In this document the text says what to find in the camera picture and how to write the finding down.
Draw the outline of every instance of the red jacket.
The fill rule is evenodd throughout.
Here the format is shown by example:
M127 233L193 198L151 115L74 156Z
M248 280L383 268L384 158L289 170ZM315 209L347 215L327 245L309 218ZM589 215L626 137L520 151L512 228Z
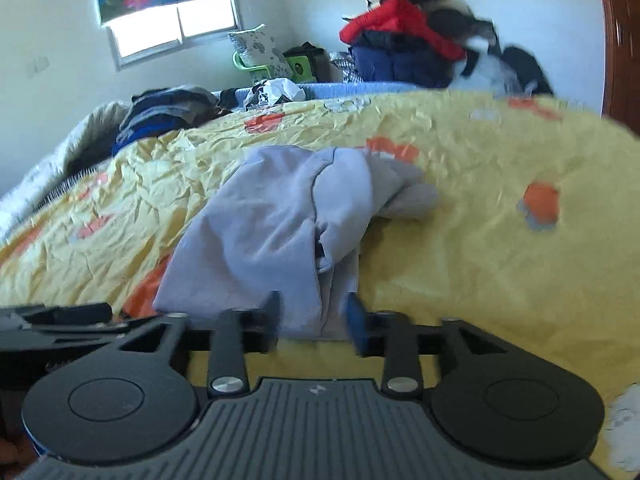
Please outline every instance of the red jacket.
M457 43L446 40L427 26L422 11L409 0L385 0L379 7L361 14L340 31L340 40L351 44L363 30L400 32L423 38L445 59L459 61L465 51Z

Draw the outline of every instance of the wall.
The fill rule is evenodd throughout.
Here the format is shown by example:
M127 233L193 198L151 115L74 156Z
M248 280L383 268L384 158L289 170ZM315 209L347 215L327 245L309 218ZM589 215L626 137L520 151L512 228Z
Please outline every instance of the wall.
M0 0L0 196L97 105L148 88L247 86L226 38L117 72L95 0ZM242 24L269 23L290 47L282 0L239 0ZM46 58L46 70L30 65Z
M604 17L602 0L465 0L478 17L497 26L502 46L532 52L561 98L602 111ZM341 16L364 12L364 0L288 0L297 43L344 50Z

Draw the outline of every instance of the white blanket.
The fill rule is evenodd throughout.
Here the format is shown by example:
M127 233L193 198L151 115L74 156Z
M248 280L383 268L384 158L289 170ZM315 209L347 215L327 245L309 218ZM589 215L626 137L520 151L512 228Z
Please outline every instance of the white blanket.
M67 177L66 168L82 150L108 131L117 128L129 106L111 102L97 107L55 149L31 168L20 184L0 200L0 242L27 219L47 194Z

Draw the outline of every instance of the yellow bed sheet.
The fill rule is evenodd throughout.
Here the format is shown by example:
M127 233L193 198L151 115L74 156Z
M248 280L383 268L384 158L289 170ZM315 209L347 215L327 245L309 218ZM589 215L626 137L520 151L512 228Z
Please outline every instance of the yellow bed sheet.
M118 311L246 150L367 143L419 165L442 198L428 221L370 225L359 288L370 309L465 319L584 377L607 405L640 380L640 146L554 100L421 91L290 103L137 142L0 250L0 304ZM533 231L517 208L534 181L560 192L553 230ZM196 382L205 358L194 359ZM423 364L433 383L432 359ZM360 360L347 343L281 341L248 366L254 379L382 374L380 359ZM609 465L603 439L594 458L631 478Z

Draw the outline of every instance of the gray ribbed panel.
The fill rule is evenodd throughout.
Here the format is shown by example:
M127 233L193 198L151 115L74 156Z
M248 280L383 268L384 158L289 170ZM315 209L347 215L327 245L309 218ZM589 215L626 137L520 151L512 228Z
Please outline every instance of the gray ribbed panel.
M100 469L44 458L22 478L603 480L606 476L588 462L547 472L480 462L449 444L418 404L389 400L371 381L265 379L250 396L215 401L193 433L154 458Z

